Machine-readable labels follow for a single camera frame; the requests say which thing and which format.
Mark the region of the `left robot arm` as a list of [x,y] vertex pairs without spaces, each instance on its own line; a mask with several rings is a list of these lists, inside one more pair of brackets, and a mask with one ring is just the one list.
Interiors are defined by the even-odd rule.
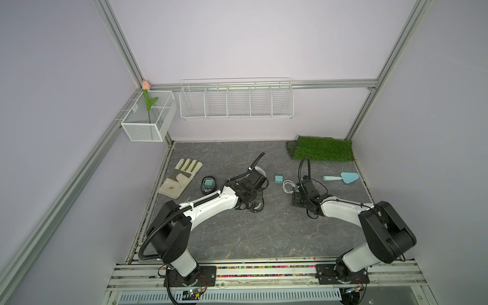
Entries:
[[192,230],[227,210],[252,213],[263,210],[263,193],[269,186],[269,179],[257,164],[264,155],[262,152],[245,173],[226,179],[211,194],[181,204],[166,202],[146,232],[137,254],[138,260],[158,259],[184,278],[197,275],[200,266],[188,250]]

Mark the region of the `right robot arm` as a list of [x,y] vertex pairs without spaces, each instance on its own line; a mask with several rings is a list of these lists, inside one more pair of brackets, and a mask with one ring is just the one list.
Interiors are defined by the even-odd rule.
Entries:
[[417,244],[416,236],[390,203],[358,203],[329,193],[320,194],[314,185],[316,179],[311,177],[309,158],[301,160],[297,176],[293,206],[304,208],[310,219],[329,217],[352,223],[365,236],[365,243],[339,256],[334,266],[318,270],[319,277],[339,283],[354,282],[365,276],[370,266],[404,259],[405,253]]

